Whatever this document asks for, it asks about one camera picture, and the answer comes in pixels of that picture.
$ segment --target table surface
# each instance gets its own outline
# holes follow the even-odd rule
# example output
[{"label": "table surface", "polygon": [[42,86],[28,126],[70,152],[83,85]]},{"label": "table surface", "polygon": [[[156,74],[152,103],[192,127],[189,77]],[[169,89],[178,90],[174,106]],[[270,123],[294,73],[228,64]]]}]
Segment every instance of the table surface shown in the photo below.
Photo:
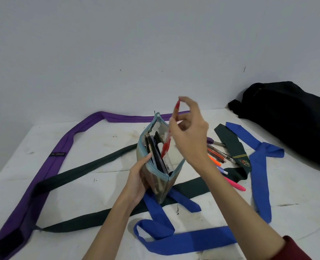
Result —
[{"label": "table surface", "polygon": [[[209,123],[208,136],[218,141],[214,128],[220,123],[242,125],[260,141],[285,149],[284,158],[267,158],[267,175],[272,207],[271,226],[280,235],[291,236],[313,259],[320,259],[320,166],[299,156],[260,126],[238,119],[227,109],[202,111]],[[0,228],[13,211],[26,188],[60,138],[78,122],[33,126],[11,159],[0,172]],[[75,143],[67,155],[60,172],[101,158],[127,145],[137,143],[148,123],[109,123],[103,120],[88,131],[75,136]],[[248,154],[253,150],[244,144]],[[37,225],[41,227],[71,218],[111,208],[121,192],[136,162],[132,151],[89,174],[50,192]],[[222,167],[231,167],[226,162]],[[199,177],[185,162],[176,181],[181,183]],[[251,181],[241,181],[247,191],[240,192],[251,202]],[[190,213],[183,206],[164,207],[176,232],[186,232],[226,225],[210,193],[193,198],[202,211]],[[237,244],[181,255],[163,256],[151,253],[135,238],[132,228],[140,219],[150,219],[149,213],[130,217],[117,260],[129,259],[245,259]],[[92,243],[99,227],[71,233],[34,231],[28,244],[12,259],[81,259]]]}]

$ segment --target maroon sleeve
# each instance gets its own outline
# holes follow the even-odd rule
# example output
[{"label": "maroon sleeve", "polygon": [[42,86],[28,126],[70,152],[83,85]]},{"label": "maroon sleeve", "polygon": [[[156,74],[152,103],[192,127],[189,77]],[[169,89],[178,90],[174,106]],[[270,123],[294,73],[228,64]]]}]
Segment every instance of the maroon sleeve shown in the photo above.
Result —
[{"label": "maroon sleeve", "polygon": [[283,239],[286,241],[286,244],[271,260],[311,260],[311,258],[298,247],[290,236],[284,236]]}]

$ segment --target left hand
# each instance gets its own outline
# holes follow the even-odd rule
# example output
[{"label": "left hand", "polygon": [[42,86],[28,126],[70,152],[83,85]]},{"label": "left hand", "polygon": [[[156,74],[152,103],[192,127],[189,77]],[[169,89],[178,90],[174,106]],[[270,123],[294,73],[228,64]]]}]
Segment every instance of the left hand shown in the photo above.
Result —
[{"label": "left hand", "polygon": [[130,169],[129,177],[127,178],[126,185],[122,191],[125,197],[127,197],[133,207],[135,207],[143,198],[145,191],[149,188],[143,173],[140,171],[142,166],[149,161],[152,154],[149,153],[147,156],[136,162]]}]

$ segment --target yellow stripe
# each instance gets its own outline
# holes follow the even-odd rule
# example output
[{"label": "yellow stripe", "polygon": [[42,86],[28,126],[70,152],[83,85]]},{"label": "yellow stripe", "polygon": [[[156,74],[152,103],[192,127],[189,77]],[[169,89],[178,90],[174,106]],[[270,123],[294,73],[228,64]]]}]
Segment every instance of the yellow stripe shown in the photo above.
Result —
[{"label": "yellow stripe", "polygon": [[235,159],[235,158],[241,158],[241,157],[247,157],[247,156],[248,156],[248,155],[243,154],[243,155],[234,156],[233,158]]}]

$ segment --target black backpack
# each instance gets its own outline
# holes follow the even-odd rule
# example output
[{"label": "black backpack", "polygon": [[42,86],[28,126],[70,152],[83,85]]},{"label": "black backpack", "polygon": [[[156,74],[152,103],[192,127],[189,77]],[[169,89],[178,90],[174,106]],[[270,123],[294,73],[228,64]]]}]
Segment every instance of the black backpack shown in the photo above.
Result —
[{"label": "black backpack", "polygon": [[320,164],[320,97],[290,81],[255,83],[244,92],[242,102],[233,100],[228,108]]}]

